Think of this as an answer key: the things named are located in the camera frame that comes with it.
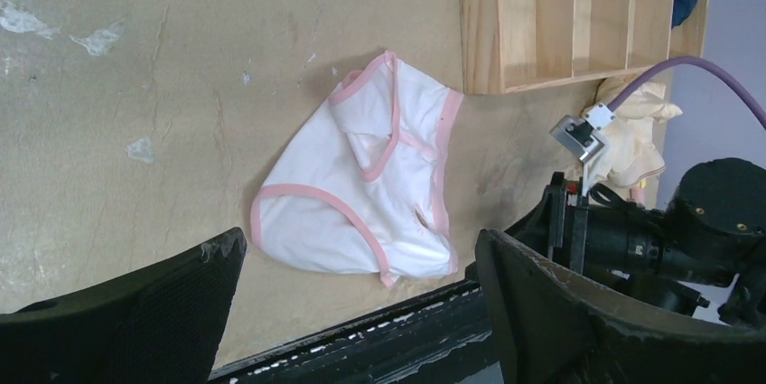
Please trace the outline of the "white underwear pink trim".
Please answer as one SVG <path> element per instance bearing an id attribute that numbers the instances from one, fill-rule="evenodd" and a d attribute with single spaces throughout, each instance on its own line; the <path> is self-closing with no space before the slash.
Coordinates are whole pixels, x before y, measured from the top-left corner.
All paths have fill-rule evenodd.
<path id="1" fill-rule="evenodd" d="M 462 100 L 390 51 L 348 73 L 257 192 L 254 245 L 290 267 L 386 286 L 454 274 L 444 186 Z"/>

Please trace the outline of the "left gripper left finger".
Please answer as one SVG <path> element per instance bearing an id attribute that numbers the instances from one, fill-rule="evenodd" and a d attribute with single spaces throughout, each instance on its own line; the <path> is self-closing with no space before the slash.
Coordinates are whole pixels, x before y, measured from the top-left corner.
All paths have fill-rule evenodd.
<path id="1" fill-rule="evenodd" d="M 247 240 L 225 231 L 106 282 L 1 316 L 3 383 L 205 383 Z"/>

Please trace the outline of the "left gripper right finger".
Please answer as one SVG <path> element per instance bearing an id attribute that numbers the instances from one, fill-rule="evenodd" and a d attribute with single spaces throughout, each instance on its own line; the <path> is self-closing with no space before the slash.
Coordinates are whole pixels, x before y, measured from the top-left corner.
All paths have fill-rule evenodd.
<path id="1" fill-rule="evenodd" d="M 762 383 L 765 335 L 620 294 L 482 230 L 476 268 L 508 383 Z"/>

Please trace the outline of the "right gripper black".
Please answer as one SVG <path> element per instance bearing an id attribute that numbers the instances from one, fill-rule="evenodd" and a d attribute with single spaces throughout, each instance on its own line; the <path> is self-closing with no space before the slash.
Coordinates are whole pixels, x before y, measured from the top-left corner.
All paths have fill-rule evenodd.
<path id="1" fill-rule="evenodd" d="M 583 195 L 582 184 L 553 173 L 540 202 L 505 233 L 599 282 L 613 270 L 667 279 L 677 275 L 677 253 L 661 211 L 626 201 L 603 184 Z"/>

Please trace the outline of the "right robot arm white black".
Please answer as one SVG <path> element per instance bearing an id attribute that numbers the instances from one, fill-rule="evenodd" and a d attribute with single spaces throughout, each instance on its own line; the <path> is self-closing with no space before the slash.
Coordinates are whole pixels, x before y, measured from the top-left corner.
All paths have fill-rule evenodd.
<path id="1" fill-rule="evenodd" d="M 539 204 L 507 230 L 538 254 L 643 303 L 692 315 L 700 286 L 729 287 L 722 322 L 765 325 L 765 172 L 725 158 L 682 177 L 663 210 L 555 173 Z"/>

